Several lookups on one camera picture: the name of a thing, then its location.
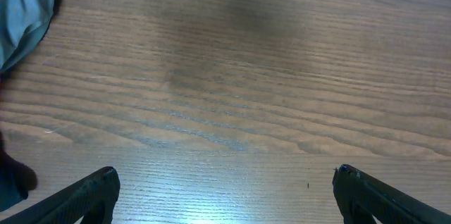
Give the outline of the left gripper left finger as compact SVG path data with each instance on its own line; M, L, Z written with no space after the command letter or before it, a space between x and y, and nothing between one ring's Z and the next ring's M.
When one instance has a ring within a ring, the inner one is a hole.
M116 169L106 166L1 224L111 224L120 188Z

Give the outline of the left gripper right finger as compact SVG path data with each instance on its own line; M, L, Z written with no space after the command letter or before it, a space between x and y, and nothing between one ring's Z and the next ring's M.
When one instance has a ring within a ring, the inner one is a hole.
M332 184L344 224L450 222L450 215L348 164L335 170Z

